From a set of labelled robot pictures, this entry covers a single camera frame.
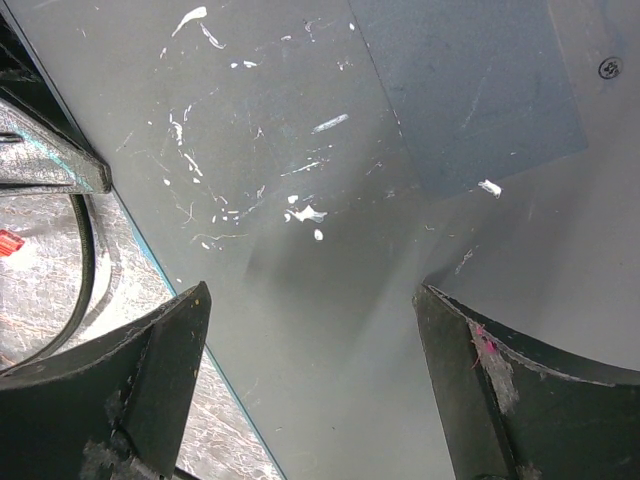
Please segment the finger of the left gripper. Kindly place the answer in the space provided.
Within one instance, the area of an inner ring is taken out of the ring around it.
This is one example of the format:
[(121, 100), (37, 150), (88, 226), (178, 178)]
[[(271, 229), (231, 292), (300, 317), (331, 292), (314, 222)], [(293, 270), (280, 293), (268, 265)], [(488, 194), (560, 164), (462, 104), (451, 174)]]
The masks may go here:
[(1, 166), (49, 161), (57, 168), (104, 168), (80, 138), (17, 27), (1, 17)]
[(17, 106), (1, 101), (3, 195), (104, 194), (107, 165)]

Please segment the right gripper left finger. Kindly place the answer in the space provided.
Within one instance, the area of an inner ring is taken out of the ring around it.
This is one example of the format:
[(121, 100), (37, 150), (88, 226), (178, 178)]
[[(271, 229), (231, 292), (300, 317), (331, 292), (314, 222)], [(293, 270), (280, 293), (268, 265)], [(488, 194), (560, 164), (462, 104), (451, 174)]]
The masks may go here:
[(171, 479), (211, 312), (198, 283), (1, 380), (4, 479)]

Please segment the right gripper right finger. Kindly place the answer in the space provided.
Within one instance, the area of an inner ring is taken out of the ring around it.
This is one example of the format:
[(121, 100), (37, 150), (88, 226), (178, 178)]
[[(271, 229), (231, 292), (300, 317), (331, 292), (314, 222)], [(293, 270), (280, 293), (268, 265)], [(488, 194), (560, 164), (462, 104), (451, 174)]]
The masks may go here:
[(639, 374), (421, 285), (418, 329), (458, 479), (636, 479)]

